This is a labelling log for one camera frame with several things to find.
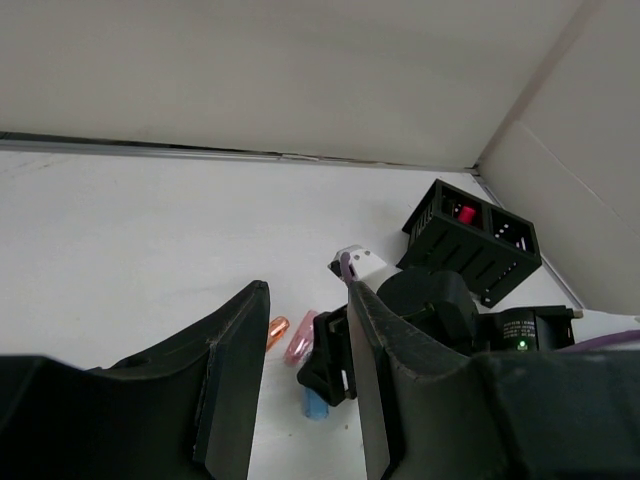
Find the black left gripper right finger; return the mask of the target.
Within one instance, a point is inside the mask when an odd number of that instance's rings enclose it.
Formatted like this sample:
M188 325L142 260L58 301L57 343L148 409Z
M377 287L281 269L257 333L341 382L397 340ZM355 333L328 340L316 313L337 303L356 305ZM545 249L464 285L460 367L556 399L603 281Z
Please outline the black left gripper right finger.
M461 355L364 283L347 318L370 479L635 479L636 351Z

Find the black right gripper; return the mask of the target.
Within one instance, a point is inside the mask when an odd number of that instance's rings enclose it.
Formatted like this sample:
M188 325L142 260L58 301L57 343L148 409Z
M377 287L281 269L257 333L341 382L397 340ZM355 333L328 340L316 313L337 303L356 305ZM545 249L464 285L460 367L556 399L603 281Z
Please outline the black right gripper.
M514 307L481 313L454 271L384 268L374 292L406 323L463 355L555 351L575 344L575 311L563 305ZM345 309L313 319L313 346L297 381L330 406L355 400L357 389Z

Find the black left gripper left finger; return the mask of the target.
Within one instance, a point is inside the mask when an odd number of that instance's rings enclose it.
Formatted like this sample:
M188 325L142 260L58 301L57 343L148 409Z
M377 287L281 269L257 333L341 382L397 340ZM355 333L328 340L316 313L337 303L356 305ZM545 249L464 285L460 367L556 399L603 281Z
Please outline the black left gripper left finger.
M5 479L244 479L270 314L253 281L109 368L1 359Z

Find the pink translucent cap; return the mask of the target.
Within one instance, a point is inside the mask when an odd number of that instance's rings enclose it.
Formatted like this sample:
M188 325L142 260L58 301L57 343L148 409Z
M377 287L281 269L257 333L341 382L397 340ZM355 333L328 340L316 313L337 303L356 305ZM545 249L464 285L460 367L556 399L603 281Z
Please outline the pink translucent cap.
M309 310L296 329L283 356L287 366L299 365L312 350L314 343L313 321L317 315L317 311Z

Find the blue translucent cap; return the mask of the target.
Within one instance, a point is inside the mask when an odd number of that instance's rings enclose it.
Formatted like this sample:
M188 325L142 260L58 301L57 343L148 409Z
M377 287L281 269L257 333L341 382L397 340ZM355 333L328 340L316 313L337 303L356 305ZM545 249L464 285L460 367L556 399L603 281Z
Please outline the blue translucent cap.
M329 404L314 390L305 387L303 411L306 418L313 421L322 421L329 417Z

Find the orange translucent cap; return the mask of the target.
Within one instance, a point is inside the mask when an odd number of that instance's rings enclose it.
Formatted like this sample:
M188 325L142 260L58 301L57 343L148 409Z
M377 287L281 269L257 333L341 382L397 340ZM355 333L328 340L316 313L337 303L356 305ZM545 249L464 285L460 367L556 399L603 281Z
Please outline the orange translucent cap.
M290 327L289 320L284 316L277 316L269 323L266 350L269 351L286 333Z

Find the pink cap black highlighter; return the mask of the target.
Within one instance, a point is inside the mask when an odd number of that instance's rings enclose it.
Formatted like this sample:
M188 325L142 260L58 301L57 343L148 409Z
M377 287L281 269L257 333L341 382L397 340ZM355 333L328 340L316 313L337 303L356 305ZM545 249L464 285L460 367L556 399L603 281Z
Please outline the pink cap black highlighter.
M464 205L460 209L460 212L457 216L457 220L463 224L472 225L474 222L476 213L477 211L475 208L468 205Z

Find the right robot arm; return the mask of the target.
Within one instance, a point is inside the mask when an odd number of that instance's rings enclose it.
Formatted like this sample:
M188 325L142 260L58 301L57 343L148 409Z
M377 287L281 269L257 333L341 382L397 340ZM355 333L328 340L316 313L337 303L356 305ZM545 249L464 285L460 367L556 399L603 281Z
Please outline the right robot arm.
M485 351L550 351L573 348L636 348L639 318L564 305L478 310L463 277L454 271L411 268L365 277L394 314L464 355ZM313 320L314 341L298 382L337 406L357 395L347 309Z

